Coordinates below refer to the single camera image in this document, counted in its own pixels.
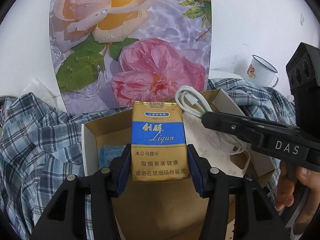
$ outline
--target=silver screw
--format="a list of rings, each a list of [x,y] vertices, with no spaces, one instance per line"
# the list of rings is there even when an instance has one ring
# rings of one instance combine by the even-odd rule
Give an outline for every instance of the silver screw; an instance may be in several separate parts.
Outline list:
[[[110,168],[104,167],[104,168],[101,169],[101,172],[102,172],[103,174],[107,174],[107,173],[110,172]]]
[[[76,176],[75,176],[75,175],[70,174],[70,175],[67,177],[67,180],[69,180],[69,181],[73,181],[75,178],[76,178]]]
[[[254,176],[252,176],[251,174],[246,174],[245,176],[244,176],[247,180],[254,180]]]
[[[210,172],[211,172],[212,174],[218,174],[218,173],[219,173],[219,169],[218,169],[218,168],[211,168],[211,169],[210,169]]]

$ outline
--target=blue packet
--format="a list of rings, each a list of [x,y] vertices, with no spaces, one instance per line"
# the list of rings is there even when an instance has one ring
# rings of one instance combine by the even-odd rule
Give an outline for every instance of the blue packet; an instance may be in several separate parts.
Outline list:
[[[99,149],[99,169],[109,167],[111,161],[121,156],[125,146],[105,145]]]

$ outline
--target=green leaf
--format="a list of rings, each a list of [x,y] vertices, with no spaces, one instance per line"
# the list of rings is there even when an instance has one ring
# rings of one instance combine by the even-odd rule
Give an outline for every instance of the green leaf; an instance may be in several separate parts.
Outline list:
[[[118,61],[119,56],[121,54],[122,48],[124,46],[130,45],[131,43],[134,43],[138,41],[138,39],[133,39],[133,38],[126,38],[124,39],[124,41],[122,42],[113,42],[112,44],[110,44],[109,46],[109,51],[110,51],[110,55],[111,57],[115,60]]]
[[[179,4],[185,5],[185,6],[195,6],[202,3],[203,3],[202,0],[185,0],[184,2],[180,2]]]
[[[208,21],[212,24],[212,12],[211,12],[211,2],[204,1],[205,15]]]
[[[202,23],[201,23],[201,28],[204,28],[205,27],[205,21],[206,21],[207,19],[206,19],[206,16],[204,16],[203,18],[202,18]]]
[[[196,6],[190,8],[188,11],[183,13],[184,16],[187,16],[190,19],[196,19],[203,16],[205,13],[205,9],[202,6]]]
[[[56,74],[60,92],[80,90],[98,79],[99,71],[105,69],[103,56],[99,54],[104,46],[89,35],[73,47],[75,52],[64,60]]]

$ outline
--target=checkered fabric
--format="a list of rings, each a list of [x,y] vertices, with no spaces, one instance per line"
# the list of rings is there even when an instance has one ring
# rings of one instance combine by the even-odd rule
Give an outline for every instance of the checkered fabric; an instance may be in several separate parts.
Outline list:
[[[222,88],[248,116],[295,124],[294,106],[271,88],[243,80],[209,80]],[[271,100],[276,113],[265,105]],[[128,108],[72,116],[28,93],[0,112],[0,208],[21,239],[29,239],[44,208],[69,174],[84,176],[81,124]],[[270,188],[276,185],[277,176]],[[93,239],[90,197],[86,198],[87,239]]]

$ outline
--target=white mug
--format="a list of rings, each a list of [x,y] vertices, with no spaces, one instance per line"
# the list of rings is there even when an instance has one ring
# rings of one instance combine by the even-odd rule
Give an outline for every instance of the white mug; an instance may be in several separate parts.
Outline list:
[[[273,78],[276,77],[276,83],[271,86],[274,88],[279,82],[276,73],[278,71],[269,62],[261,57],[252,55],[252,61],[244,79],[260,87],[269,87]]]

